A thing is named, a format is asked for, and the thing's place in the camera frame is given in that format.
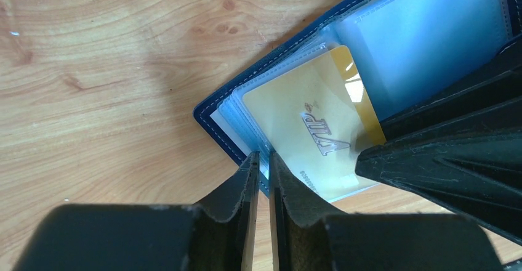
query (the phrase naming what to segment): wood grain surface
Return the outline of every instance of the wood grain surface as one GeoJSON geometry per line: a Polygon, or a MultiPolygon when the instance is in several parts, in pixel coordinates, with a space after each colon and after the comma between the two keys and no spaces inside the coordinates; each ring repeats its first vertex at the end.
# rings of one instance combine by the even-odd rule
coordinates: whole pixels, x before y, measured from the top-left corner
{"type": "MultiPolygon", "coordinates": [[[[0,269],[56,206],[192,203],[230,177],[192,109],[339,1],[0,0],[0,269]]],[[[443,211],[384,185],[336,205],[443,211]]],[[[258,215],[254,270],[271,270],[264,196],[258,215]]]]}

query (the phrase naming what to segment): logo on card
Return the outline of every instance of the logo on card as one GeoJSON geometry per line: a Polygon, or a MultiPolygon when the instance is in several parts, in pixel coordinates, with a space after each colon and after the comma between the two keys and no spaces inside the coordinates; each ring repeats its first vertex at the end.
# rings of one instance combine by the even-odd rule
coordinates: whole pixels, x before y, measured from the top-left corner
{"type": "Polygon", "coordinates": [[[303,122],[305,123],[308,132],[314,140],[317,148],[323,154],[328,155],[330,152],[339,151],[342,149],[350,148],[350,143],[342,142],[340,140],[327,139],[325,135],[332,135],[332,132],[328,128],[328,124],[324,119],[317,120],[312,114],[303,113],[301,115],[303,122]]]}

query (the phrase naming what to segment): navy blue leather border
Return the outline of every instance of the navy blue leather border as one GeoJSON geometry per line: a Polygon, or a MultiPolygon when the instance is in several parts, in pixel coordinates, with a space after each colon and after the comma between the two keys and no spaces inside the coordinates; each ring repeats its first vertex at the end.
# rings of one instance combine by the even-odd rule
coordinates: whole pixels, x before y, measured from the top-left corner
{"type": "MultiPolygon", "coordinates": [[[[250,66],[247,70],[243,71],[224,86],[217,89],[213,94],[211,94],[196,106],[193,112],[196,121],[221,146],[221,148],[230,156],[230,158],[234,160],[234,162],[240,165],[246,159],[247,155],[245,155],[210,118],[210,115],[216,110],[217,105],[223,99],[228,97],[236,87],[263,73],[273,64],[278,63],[288,55],[295,52],[299,48],[300,44],[306,42],[310,36],[316,33],[323,26],[335,20],[336,16],[343,14],[348,9],[356,6],[362,1],[364,0],[342,1],[332,9],[328,10],[314,22],[309,24],[301,32],[297,33],[290,40],[271,51],[268,55],[250,66]]],[[[511,15],[512,19],[513,35],[518,35],[522,29],[522,23],[519,19],[520,14],[522,14],[522,0],[507,0],[507,2],[509,6],[509,14],[511,15]]],[[[268,196],[268,180],[263,174],[260,175],[260,189],[268,196]]]]}

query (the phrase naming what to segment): card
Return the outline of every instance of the card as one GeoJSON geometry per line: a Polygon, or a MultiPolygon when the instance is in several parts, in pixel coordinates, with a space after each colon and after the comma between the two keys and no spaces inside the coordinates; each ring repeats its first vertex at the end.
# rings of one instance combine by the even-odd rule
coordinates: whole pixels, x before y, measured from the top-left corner
{"type": "Polygon", "coordinates": [[[357,156],[384,136],[346,46],[243,95],[292,173],[335,201],[375,182],[355,175],[357,156]]]}

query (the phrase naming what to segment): wallet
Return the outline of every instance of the wallet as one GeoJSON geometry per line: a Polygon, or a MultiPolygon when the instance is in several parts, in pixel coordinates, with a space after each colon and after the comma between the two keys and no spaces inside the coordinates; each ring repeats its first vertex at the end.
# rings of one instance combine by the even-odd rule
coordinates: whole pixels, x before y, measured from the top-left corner
{"type": "MultiPolygon", "coordinates": [[[[217,89],[193,114],[239,165],[258,150],[252,143],[265,140],[242,134],[227,121],[235,112],[230,107],[235,96],[333,46],[346,46],[386,134],[386,122],[492,67],[496,57],[522,42],[521,15],[522,0],[344,0],[217,89]]],[[[268,195],[268,168],[261,167],[260,188],[268,195]]]]}

